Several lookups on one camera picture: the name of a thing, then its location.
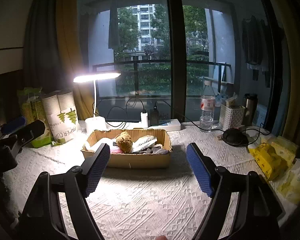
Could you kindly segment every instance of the teddy bear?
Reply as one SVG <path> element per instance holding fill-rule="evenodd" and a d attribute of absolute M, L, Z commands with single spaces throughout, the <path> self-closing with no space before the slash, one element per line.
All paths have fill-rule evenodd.
<path fill-rule="evenodd" d="M 126 131 L 116 137 L 116 143 L 125 153 L 129 153 L 132 149 L 132 138 Z"/>

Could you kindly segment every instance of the bottle cap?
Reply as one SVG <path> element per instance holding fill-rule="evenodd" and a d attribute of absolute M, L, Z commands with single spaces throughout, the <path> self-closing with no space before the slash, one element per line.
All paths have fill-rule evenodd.
<path fill-rule="evenodd" d="M 205 80 L 205 81 L 204 81 L 204 84 L 205 84 L 206 86 L 212 86 L 212 81 L 210 81 L 210 80 Z"/>

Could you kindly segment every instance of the white woven basket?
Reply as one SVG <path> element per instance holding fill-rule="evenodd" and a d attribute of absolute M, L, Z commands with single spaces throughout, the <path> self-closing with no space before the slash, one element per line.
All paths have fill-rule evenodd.
<path fill-rule="evenodd" d="M 219 122 L 223 130 L 239 127 L 242 124 L 245 107 L 231 109 L 221 105 Z"/>

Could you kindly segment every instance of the water bottle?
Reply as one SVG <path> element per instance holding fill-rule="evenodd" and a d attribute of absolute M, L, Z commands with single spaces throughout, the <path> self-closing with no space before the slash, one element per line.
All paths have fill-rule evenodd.
<path fill-rule="evenodd" d="M 200 127 L 203 129 L 211 129 L 212 127 L 215 97 L 216 95 L 212 89 L 212 81 L 205 80 L 201 95 L 202 113 L 200 117 Z"/>

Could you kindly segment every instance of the table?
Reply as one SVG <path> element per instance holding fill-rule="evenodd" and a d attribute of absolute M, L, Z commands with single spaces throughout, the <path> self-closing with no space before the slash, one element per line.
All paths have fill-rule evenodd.
<path fill-rule="evenodd" d="M 104 238 L 140 240 L 166 235 L 170 240 L 191 239 L 202 221 L 210 198 L 200 190 L 186 160 L 186 146 L 190 142 L 195 142 L 204 155 L 230 172 L 247 174 L 254 170 L 262 173 L 244 147 L 235 148 L 217 141 L 215 137 L 220 133 L 204 133 L 191 123 L 184 123 L 182 130 L 168 132 L 173 148 L 169 168 L 107 168 L 96 191 L 87 198 Z M 39 149 L 25 147 L 17 156 L 18 166 L 4 174 L 5 183 L 11 190 L 11 209 L 23 209 L 31 188 L 42 171 L 53 175 L 80 165 L 84 160 L 80 150 L 86 138 L 84 132 L 79 132 L 75 139 L 61 146 Z M 277 183 L 271 183 L 274 190 Z M 75 237 L 65 195 L 59 195 L 68 234 Z M 237 193 L 231 196 L 220 237 L 226 236 L 230 231 L 237 196 Z M 278 197 L 285 209 L 285 215 L 279 220 L 281 225 L 296 206 L 284 200 L 280 194 Z"/>

